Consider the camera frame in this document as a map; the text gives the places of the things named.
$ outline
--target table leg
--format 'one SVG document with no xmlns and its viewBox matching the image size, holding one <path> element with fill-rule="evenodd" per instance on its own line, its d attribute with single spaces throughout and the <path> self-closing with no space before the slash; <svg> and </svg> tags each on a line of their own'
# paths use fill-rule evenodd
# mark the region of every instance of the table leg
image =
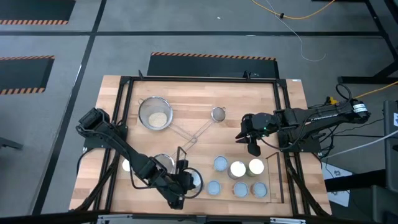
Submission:
<svg viewBox="0 0 398 224">
<path fill-rule="evenodd" d="M 386 170 L 375 170 L 363 174 L 355 174 L 346 177 L 337 177 L 325 180 L 327 192 L 337 192 L 349 189 L 359 189 L 378 185 L 386 186 Z"/>
<path fill-rule="evenodd" d="M 2 137 L 0 137 L 0 146 L 8 146 L 8 147 L 12 147 L 14 149 L 22 149 L 23 145 L 18 144 L 14 141 L 8 140 L 8 139 L 4 139 Z"/>
</svg>

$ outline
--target wooden table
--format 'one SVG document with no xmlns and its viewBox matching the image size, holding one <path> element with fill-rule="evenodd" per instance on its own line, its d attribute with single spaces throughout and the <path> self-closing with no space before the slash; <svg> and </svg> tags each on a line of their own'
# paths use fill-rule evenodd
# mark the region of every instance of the wooden table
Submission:
<svg viewBox="0 0 398 224">
<path fill-rule="evenodd" d="M 96 103 L 97 108 L 102 108 L 107 113 L 112 114 L 120 78 L 120 76 L 104 76 Z M 307 103 L 301 81 L 287 80 L 287 85 L 291 106 L 293 108 L 306 108 Z M 282 89 L 279 92 L 282 107 L 284 107 Z M 154 156 L 159 153 L 171 155 L 176 151 L 177 146 L 182 146 L 186 143 L 184 138 L 172 130 L 166 129 L 155 133 L 146 129 L 141 124 L 137 118 L 138 99 L 153 95 L 166 98 L 174 110 L 173 122 L 192 134 L 210 119 L 210 111 L 213 107 L 220 106 L 226 108 L 226 119 L 222 123 L 216 123 L 211 126 L 198 138 L 198 143 L 188 152 L 187 159 L 190 162 L 190 167 L 197 168 L 200 172 L 203 172 L 202 175 L 205 178 L 205 183 L 210 181 L 209 179 L 206 180 L 206 178 L 220 178 L 222 186 L 227 186 L 227 188 L 229 188 L 228 183 L 224 181 L 223 177 L 213 176 L 210 173 L 212 172 L 213 159 L 217 155 L 225 155 L 229 158 L 229 163 L 231 163 L 235 160 L 248 162 L 254 158 L 247 152 L 244 144 L 234 143 L 234 137 L 240 132 L 241 118 L 246 113 L 272 113 L 275 110 L 274 92 L 271 84 L 134 82 L 127 119 L 127 125 L 129 126 L 127 142 L 135 150 L 143 152 L 148 156 Z M 126 94 L 122 98 L 121 108 L 124 106 L 125 97 Z M 275 134 L 266 138 L 266 140 L 277 146 L 277 136 Z M 259 145 L 261 146 L 262 156 L 269 156 L 277 152 L 275 149 L 265 146 L 262 142 Z M 87 154 L 81 161 L 80 171 L 70 202 L 70 209 L 79 206 L 97 184 L 103 155 L 103 149 L 94 149 L 93 152 Z M 269 188 L 271 192 L 269 194 L 270 198 L 266 200 L 270 200 L 271 203 L 236 200 L 235 198 L 228 198 L 228 195 L 224 198 L 225 200 L 215 200 L 205 192 L 202 192 L 199 198 L 186 200 L 183 210 L 170 209 L 156 189 L 134 189 L 130 183 L 128 172 L 121 168 L 121 163 L 124 160 L 124 158 L 121 158 L 111 212 L 292 216 L 289 187 L 282 153 L 280 153 L 280 158 L 284 203 L 281 203 L 279 173 L 275 166 L 276 160 L 270 160 Z M 331 213 L 318 159 L 312 154 L 301 153 L 301 160 L 307 188 L 322 208 Z M 100 208 L 104 208 L 107 186 L 104 189 Z M 295 192 L 298 210 L 300 213 L 303 213 L 302 200 L 297 186 Z"/>
</svg>

